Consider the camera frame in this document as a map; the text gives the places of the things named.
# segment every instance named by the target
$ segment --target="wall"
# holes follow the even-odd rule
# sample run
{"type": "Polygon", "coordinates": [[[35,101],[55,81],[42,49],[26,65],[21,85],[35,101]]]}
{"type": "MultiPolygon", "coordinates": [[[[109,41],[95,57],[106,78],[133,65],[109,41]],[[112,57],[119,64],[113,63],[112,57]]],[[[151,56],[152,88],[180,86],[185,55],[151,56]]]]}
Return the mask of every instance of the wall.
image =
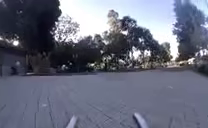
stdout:
{"type": "Polygon", "coordinates": [[[26,60],[24,55],[14,54],[7,51],[0,51],[0,64],[2,65],[2,76],[11,75],[11,67],[16,67],[16,62],[20,62],[20,66],[18,67],[18,73],[20,75],[25,74],[26,72],[26,60]]]}

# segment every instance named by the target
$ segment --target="gray pavement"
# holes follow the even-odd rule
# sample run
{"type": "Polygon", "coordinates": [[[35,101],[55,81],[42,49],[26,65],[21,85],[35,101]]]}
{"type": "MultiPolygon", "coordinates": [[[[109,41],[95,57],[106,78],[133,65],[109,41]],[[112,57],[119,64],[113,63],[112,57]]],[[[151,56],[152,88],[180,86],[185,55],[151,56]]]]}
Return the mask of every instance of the gray pavement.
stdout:
{"type": "Polygon", "coordinates": [[[208,128],[208,78],[191,71],[0,78],[0,128],[208,128]]]}

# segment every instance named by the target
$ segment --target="asphalt road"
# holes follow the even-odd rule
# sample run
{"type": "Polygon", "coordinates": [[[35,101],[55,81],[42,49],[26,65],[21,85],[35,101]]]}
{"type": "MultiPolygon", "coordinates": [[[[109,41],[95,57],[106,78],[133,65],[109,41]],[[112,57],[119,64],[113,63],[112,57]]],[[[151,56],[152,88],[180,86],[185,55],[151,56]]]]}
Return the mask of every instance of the asphalt road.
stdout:
{"type": "Polygon", "coordinates": [[[0,128],[208,128],[208,78],[191,71],[0,78],[0,128]]]}

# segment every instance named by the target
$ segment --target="sky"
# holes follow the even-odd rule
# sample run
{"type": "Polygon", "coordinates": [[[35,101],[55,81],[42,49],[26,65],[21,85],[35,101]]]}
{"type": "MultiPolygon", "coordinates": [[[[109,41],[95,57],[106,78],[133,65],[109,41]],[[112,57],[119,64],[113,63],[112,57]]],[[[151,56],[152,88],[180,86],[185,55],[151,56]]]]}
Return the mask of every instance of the sky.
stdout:
{"type": "MultiPolygon", "coordinates": [[[[120,17],[131,16],[139,26],[150,29],[159,43],[169,42],[171,52],[177,56],[176,37],[172,34],[175,14],[174,0],[61,0],[62,14],[68,14],[80,24],[79,35],[102,34],[108,30],[107,14],[113,9],[120,17]]],[[[204,0],[193,0],[205,14],[208,8],[204,0]]]]}

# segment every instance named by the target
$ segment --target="foliage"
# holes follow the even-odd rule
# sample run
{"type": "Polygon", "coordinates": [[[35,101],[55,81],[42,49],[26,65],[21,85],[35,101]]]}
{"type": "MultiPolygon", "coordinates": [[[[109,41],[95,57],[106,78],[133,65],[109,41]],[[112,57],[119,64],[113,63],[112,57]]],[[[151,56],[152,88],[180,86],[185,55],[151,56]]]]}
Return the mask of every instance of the foliage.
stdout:
{"type": "Polygon", "coordinates": [[[176,23],[173,33],[179,43],[179,59],[188,60],[208,49],[208,17],[190,0],[175,0],[176,23]]]}
{"type": "Polygon", "coordinates": [[[84,71],[89,64],[101,60],[100,45],[94,39],[87,36],[76,43],[71,41],[60,44],[51,53],[52,66],[66,65],[70,70],[84,71]]]}
{"type": "Polygon", "coordinates": [[[58,44],[71,41],[78,31],[79,24],[77,22],[68,15],[61,16],[54,29],[55,40],[58,44]]]}
{"type": "Polygon", "coordinates": [[[28,58],[34,73],[50,73],[49,55],[46,53],[38,53],[35,55],[29,55],[28,58]]]}
{"type": "Polygon", "coordinates": [[[0,36],[19,40],[29,51],[52,50],[59,5],[59,0],[0,0],[0,36]]]}

